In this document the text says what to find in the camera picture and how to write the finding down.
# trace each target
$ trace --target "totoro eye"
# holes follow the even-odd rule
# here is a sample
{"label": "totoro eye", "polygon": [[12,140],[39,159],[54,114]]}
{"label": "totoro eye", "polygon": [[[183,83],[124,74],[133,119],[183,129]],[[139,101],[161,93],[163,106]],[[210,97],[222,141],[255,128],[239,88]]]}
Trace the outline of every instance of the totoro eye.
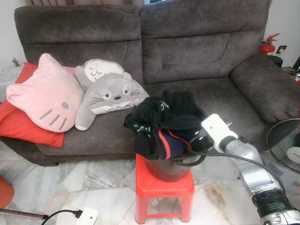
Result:
{"label": "totoro eye", "polygon": [[109,91],[107,94],[103,95],[102,98],[103,98],[103,99],[110,99],[111,96],[112,96],[112,92]]}
{"label": "totoro eye", "polygon": [[129,95],[131,93],[131,87],[128,84],[125,84],[122,88],[124,95]]}

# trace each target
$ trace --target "sofa backrest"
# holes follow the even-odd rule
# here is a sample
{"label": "sofa backrest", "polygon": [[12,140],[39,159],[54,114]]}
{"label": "sofa backrest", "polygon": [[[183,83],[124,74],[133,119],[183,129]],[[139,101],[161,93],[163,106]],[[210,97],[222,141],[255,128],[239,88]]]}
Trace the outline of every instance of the sofa backrest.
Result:
{"label": "sofa backrest", "polygon": [[115,61],[139,83],[141,28],[131,5],[27,6],[15,10],[15,24],[28,62],[50,53],[64,66],[90,59]]}
{"label": "sofa backrest", "polygon": [[144,6],[144,83],[227,76],[259,52],[269,5],[269,0],[171,0]]}

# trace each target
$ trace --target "hello kitty pillow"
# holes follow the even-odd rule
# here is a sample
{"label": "hello kitty pillow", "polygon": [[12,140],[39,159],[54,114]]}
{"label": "hello kitty pillow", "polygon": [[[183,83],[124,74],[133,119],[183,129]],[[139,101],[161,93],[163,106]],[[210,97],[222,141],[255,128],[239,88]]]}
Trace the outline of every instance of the hello kitty pillow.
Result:
{"label": "hello kitty pillow", "polygon": [[84,92],[71,72],[44,53],[27,81],[9,85],[7,100],[39,127],[65,132],[75,123]]}

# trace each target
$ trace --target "black bucket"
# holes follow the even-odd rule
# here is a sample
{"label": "black bucket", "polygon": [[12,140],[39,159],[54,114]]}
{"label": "black bucket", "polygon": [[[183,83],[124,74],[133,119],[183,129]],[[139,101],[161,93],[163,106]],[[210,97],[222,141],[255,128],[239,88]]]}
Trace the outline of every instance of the black bucket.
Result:
{"label": "black bucket", "polygon": [[203,157],[189,154],[173,159],[146,160],[146,164],[156,178],[163,181],[177,181],[186,176],[192,166],[199,164],[200,160],[203,161]]}

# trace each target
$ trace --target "red plastic stool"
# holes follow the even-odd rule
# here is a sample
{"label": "red plastic stool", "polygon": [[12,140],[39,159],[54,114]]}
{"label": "red plastic stool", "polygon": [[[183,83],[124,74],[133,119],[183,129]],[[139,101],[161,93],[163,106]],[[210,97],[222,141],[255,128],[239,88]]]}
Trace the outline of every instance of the red plastic stool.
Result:
{"label": "red plastic stool", "polygon": [[[180,217],[182,222],[188,222],[191,219],[193,196],[194,181],[191,172],[178,181],[162,181],[149,172],[146,159],[136,155],[135,220],[138,224],[144,224],[147,218],[166,217]],[[181,198],[181,213],[147,215],[148,201],[160,197]]]}

